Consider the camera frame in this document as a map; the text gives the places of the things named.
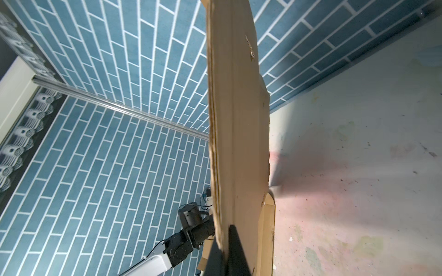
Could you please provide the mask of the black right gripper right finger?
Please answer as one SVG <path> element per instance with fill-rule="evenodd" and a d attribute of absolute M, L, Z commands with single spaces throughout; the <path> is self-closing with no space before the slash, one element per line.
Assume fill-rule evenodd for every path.
<path fill-rule="evenodd" d="M 252 276 L 235 225 L 229 226 L 228 276 Z"/>

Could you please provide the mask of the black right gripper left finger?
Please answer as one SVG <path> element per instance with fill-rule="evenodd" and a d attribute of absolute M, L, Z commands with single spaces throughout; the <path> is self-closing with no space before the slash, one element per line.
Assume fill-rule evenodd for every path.
<path fill-rule="evenodd" d="M 204 244 L 203 255 L 206 260 L 204 268 L 204 276 L 224 276 L 224 260 L 223 253 L 219 249 L 216 239 L 208 240 L 208 244 Z"/>

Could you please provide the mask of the aluminium corner post left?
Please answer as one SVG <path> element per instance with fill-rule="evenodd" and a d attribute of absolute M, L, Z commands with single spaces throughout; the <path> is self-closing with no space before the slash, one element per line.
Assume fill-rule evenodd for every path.
<path fill-rule="evenodd" d="M 136 110 L 134 108 L 130 108 L 125 105 L 121 105 L 119 103 L 114 103 L 114 102 L 107 100 L 103 97 L 100 97 L 98 95 L 90 94 L 84 90 L 72 88 L 71 86 L 68 86 L 64 83 L 57 81 L 57 80 L 52 80 L 52 79 L 49 79 L 49 78 L 46 78 L 46 77 L 43 77 L 40 75 L 35 75 L 32 78 L 32 81 L 35 84 L 37 84 L 38 86 L 41 86 L 45 89 L 55 90 L 56 92 L 60 92 L 64 95 L 76 97 L 80 100 L 88 101 L 93 104 L 100 105 L 100 106 L 103 106 L 108 109 L 112 109 L 116 112 L 124 113 L 125 115 L 137 117 L 141 120 L 146 120 L 151 123 L 158 124 L 163 127 L 167 127 L 167 128 L 173 129 L 175 131 L 182 132 L 182 133 L 188 134 L 190 136 L 197 137 L 199 139 L 208 140 L 208 138 L 209 138 L 208 135 L 205 133 L 201 133 L 201 132 L 195 131 L 193 129 L 187 128 L 185 126 L 168 121 L 166 119 L 163 119 L 163 118 L 160 118 L 160 117 L 157 117 L 154 115 L 150 115 L 150 114 L 143 112 L 141 110 Z"/>

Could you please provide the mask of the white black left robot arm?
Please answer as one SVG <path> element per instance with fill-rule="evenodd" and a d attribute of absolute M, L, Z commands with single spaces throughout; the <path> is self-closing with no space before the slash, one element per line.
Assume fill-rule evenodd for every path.
<path fill-rule="evenodd" d="M 159 276 L 183 262 L 206 239 L 215 235 L 214 219 L 200 205 L 191 202 L 178 210 L 182 230 L 160 241 L 141 261 L 121 273 L 122 276 Z"/>

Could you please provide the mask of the brown cardboard box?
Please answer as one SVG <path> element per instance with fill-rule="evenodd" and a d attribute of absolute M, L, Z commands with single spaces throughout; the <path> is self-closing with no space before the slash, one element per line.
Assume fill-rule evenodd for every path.
<path fill-rule="evenodd" d="M 259 69 L 248 1 L 208 1 L 209 155 L 215 239 L 228 275 L 235 225 L 251 274 L 260 256 L 260 216 L 269 193 L 269 93 Z"/>

